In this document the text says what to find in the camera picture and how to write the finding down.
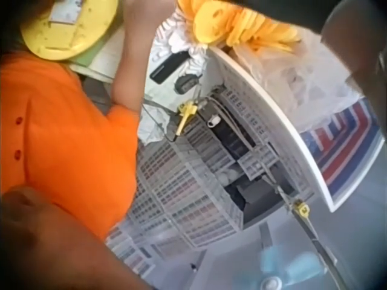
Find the orange shirt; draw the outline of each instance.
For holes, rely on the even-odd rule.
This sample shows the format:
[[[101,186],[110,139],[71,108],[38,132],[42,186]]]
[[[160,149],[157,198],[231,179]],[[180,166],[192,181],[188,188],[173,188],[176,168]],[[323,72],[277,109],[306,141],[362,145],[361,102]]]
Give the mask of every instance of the orange shirt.
[[[105,238],[135,193],[139,115],[105,117],[62,65],[27,53],[1,64],[1,193],[29,185]]]

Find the red white blue striped tarp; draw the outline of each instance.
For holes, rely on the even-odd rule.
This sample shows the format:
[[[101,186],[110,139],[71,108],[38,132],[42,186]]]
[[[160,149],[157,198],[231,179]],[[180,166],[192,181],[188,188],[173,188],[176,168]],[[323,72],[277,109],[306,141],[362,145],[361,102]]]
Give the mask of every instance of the red white blue striped tarp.
[[[334,115],[328,126],[301,134],[332,197],[351,182],[380,134],[366,100]]]

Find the plastic bag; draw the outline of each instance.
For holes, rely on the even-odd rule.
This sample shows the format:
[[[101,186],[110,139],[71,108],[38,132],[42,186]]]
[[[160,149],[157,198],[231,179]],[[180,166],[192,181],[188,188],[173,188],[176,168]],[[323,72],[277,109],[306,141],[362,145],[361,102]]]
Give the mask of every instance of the plastic bag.
[[[329,124],[333,114],[363,95],[346,83],[350,72],[320,36],[303,28],[299,32],[302,42],[294,54],[262,48],[257,55],[245,44],[234,47],[234,52],[302,133]]]

